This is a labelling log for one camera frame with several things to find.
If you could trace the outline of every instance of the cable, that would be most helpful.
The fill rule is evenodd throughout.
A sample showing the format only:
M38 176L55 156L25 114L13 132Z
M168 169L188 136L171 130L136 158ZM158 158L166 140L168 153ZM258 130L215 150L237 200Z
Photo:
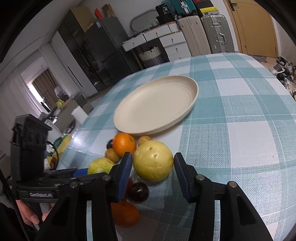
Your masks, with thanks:
M16 215L17 215L17 219L18 219L18 221L19 221L19 223L20 223L20 226L21 226L21 228L22 228L22 230L23 230L23 233L24 233L24 235L25 235L27 241L31 241L30 238L29 238L29 236L28 236L28 234L27 234L27 231L26 231L26 229L25 229L25 224L24 224L24 221L23 221L22 216L21 216L21 214L20 214L20 210L19 210L19 208L18 208L18 205L17 205L17 203L16 203L16 201L15 201L15 198L14 198L14 196L13 196L13 194L12 194L12 191L11 191L11 189L10 189L10 187L9 187L9 185L8 185L8 183L7 183L7 181L6 181L6 178L5 178L5 176L3 175L3 172L2 172L2 170L1 170L1 168L0 168L0 181L1 181L2 184L3 184L3 189L5 189L5 191L6 191L7 194L8 194L8 197L9 197L11 203L12 203L12 206L13 206L13 208L14 208L14 210L15 210Z

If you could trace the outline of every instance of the table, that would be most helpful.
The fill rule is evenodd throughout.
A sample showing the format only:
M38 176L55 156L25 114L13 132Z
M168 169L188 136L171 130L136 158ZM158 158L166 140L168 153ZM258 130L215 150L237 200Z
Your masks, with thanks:
M274 240L283 240L296 222L296 104L248 55L198 56L127 76L74 134L59 168L86 168L103 156L107 141L117 133L113 114L121 100L148 81L176 74L196 80L198 99L183 121L152 138L164 142L173 154L180 151L187 164L212 181L236 181ZM137 179L133 171L132 178ZM188 240L194 205L182 197L176 173L149 190L148 200L137 205L140 222L117 228L119 240ZM214 240L219 239L219 223L216 202Z

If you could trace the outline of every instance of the hand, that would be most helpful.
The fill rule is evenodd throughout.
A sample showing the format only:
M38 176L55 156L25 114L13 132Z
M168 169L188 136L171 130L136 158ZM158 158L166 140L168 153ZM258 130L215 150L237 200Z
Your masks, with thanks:
M32 226L34 224L38 224L39 223L39 218L37 217L37 215L31 210L31 208L22 200L16 200L17 205L19 207L20 213L22 215L22 219L24 220L24 223ZM44 222L44 220L46 219L47 215L49 214L50 210L46 213L42 214L42 221Z

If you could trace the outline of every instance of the door handle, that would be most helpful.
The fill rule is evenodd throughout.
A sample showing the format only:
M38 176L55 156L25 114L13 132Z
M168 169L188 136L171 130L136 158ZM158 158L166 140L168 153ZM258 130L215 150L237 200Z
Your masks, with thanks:
M234 5L237 6L237 3L232 3L231 0L228 0L228 3L229 3L229 5L230 5L231 10L232 10L232 11L235 11L235 9L234 9L233 6L234 6Z

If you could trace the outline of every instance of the suitcase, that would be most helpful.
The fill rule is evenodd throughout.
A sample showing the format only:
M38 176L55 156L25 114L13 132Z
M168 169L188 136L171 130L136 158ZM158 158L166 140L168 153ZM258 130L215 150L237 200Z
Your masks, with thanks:
M210 54L210 46L198 16L178 20L192 56Z
M211 48L199 16L189 16L188 22L193 32L200 55L211 54Z
M192 0L170 0L170 1L177 13L188 14L188 13L191 13L193 10L196 10Z
M234 53L230 29L224 15L203 16L201 22L212 53Z

